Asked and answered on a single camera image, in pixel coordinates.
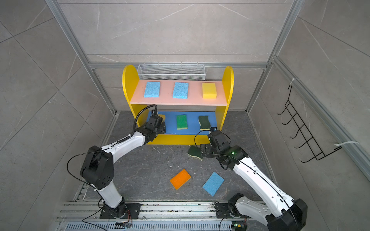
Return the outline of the blue sponge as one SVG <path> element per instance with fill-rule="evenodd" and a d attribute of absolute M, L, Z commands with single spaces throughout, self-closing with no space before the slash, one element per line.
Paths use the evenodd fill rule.
<path fill-rule="evenodd" d="M 145 98 L 159 98 L 160 96 L 160 82 L 147 82 L 145 86 Z"/>
<path fill-rule="evenodd" d="M 202 188 L 211 196 L 214 196 L 223 182 L 224 178 L 222 178 L 216 172 L 213 172 Z"/>
<path fill-rule="evenodd" d="M 175 99 L 187 99 L 188 98 L 188 88 L 189 88 L 189 83 L 176 82 L 174 84 L 172 97 Z"/>

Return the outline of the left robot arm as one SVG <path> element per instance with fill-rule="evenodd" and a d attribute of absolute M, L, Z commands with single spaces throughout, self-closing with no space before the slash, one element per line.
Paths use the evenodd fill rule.
<path fill-rule="evenodd" d="M 134 133 L 103 147 L 93 146 L 82 165 L 80 175 L 97 190 L 104 200 L 103 210 L 114 218 L 122 218 L 126 213 L 123 196 L 114 182 L 114 164 L 130 151 L 153 141 L 159 134 L 166 132 L 163 118 L 151 115 L 149 121 L 134 130 Z"/>

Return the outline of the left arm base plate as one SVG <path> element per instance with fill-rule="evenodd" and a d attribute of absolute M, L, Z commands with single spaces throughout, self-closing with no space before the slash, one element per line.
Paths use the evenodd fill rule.
<path fill-rule="evenodd" d="M 138 219 L 141 204 L 119 204 L 116 208 L 104 205 L 99 216 L 100 219 Z"/>

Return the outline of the dark green sponge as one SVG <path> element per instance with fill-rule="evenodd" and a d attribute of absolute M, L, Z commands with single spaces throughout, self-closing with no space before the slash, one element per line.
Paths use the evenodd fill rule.
<path fill-rule="evenodd" d="M 188 149 L 188 155 L 199 160 L 203 159 L 201 149 L 194 145 L 190 146 L 190 148 Z"/>
<path fill-rule="evenodd" d="M 201 130 L 201 131 L 210 130 L 211 123 L 209 121 L 208 116 L 199 116 L 198 117 L 198 122 L 199 122 L 199 130 Z"/>

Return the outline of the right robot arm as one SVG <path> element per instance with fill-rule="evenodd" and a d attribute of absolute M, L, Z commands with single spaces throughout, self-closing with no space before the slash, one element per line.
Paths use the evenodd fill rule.
<path fill-rule="evenodd" d="M 210 129 L 209 143 L 201 144 L 201 156 L 216 158 L 224 170 L 231 170 L 245 180 L 260 196 L 262 202 L 248 199 L 241 193 L 228 200 L 231 216 L 247 216 L 265 225 L 270 231 L 300 231 L 306 225 L 307 204 L 293 199 L 253 162 L 240 146 L 231 146 L 231 140 L 216 127 Z"/>

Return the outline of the bright green sponge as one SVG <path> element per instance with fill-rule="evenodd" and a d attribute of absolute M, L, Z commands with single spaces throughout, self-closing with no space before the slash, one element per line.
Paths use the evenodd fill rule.
<path fill-rule="evenodd" d="M 188 129 L 187 115 L 177 115 L 176 116 L 176 128 L 177 130 L 187 130 Z"/>

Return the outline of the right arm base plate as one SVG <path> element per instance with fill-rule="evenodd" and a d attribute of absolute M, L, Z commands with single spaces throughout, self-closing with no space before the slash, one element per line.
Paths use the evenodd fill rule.
<path fill-rule="evenodd" d="M 218 201 L 213 203 L 214 209 L 216 211 L 217 218 L 240 218 L 241 216 L 233 213 L 232 210 L 229 209 L 228 203 L 220 203 Z"/>

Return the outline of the yellow sponge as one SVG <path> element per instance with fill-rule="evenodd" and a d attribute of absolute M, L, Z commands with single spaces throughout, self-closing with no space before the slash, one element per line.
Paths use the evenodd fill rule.
<path fill-rule="evenodd" d="M 163 120 L 163 121 L 165 121 L 165 118 L 166 118 L 166 116 L 165 116 L 165 115 L 161 115 L 161 114 L 159 114 L 159 117 L 161 117 L 161 118 L 162 118 L 162 120 Z"/>
<path fill-rule="evenodd" d="M 215 83 L 202 83 L 202 98 L 203 99 L 217 98 L 217 89 Z"/>

